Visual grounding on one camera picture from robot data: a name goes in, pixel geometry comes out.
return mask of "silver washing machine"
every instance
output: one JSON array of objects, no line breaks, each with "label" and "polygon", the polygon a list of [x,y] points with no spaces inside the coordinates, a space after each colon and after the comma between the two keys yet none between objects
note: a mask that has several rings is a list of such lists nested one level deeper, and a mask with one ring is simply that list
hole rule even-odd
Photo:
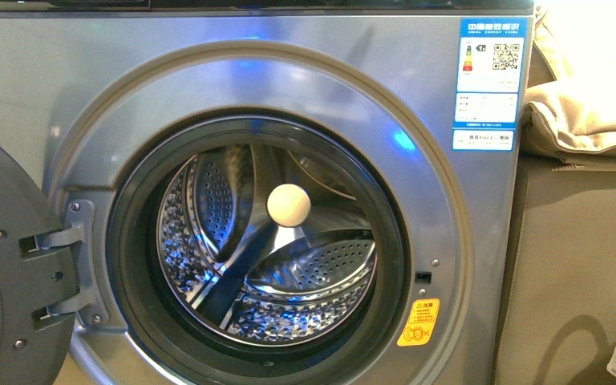
[{"label": "silver washing machine", "polygon": [[0,1],[0,383],[487,383],[532,11]]}]

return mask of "yellow warning sticker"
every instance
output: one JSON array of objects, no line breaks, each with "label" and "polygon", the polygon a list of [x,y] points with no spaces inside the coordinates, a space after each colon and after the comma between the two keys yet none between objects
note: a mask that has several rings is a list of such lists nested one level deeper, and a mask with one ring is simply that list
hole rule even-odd
[{"label": "yellow warning sticker", "polygon": [[414,301],[410,318],[407,320],[403,334],[398,338],[398,346],[417,347],[431,341],[439,310],[440,300],[438,298]]}]

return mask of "metal hinge bracket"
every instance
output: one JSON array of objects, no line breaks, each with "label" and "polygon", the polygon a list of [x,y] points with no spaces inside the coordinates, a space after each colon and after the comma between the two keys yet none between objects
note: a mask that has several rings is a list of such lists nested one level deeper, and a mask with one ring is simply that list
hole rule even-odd
[{"label": "metal hinge bracket", "polygon": [[91,253],[95,204],[78,199],[70,202],[64,215],[66,229],[36,237],[40,249],[70,247],[78,274],[79,292],[61,302],[48,306],[48,314],[78,313],[87,325],[105,323],[109,313],[103,304],[95,278]]}]

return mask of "open door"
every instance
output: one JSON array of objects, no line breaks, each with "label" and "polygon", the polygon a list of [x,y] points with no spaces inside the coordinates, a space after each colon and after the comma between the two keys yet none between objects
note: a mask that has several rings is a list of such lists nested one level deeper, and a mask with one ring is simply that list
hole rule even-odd
[{"label": "open door", "polygon": [[34,181],[0,149],[0,384],[50,384],[63,365],[74,314],[48,306],[77,292],[67,247],[43,248],[60,220]]}]

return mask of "energy efficiency label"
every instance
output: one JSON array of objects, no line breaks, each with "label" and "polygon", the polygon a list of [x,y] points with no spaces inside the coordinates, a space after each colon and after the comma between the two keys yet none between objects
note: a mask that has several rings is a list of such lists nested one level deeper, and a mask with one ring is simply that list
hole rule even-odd
[{"label": "energy efficiency label", "polygon": [[452,148],[512,151],[527,18],[461,22]]}]

